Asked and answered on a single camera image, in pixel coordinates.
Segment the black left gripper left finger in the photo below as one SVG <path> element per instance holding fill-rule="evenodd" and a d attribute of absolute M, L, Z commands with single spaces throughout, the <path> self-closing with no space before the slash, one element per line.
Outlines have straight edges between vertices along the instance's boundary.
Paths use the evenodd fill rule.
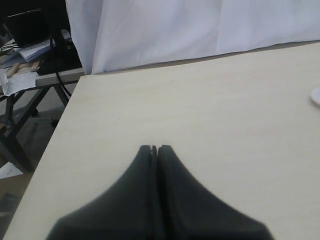
<path fill-rule="evenodd" d="M 142 145 L 123 175 L 96 199 L 60 218 L 49 240 L 155 240 L 156 148 Z"/>

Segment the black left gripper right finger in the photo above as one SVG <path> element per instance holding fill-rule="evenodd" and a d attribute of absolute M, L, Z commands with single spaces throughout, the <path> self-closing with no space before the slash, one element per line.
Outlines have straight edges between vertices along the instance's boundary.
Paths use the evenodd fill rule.
<path fill-rule="evenodd" d="M 169 240 L 271 240 L 268 228 L 206 189 L 170 145 L 158 150 L 157 180 Z"/>

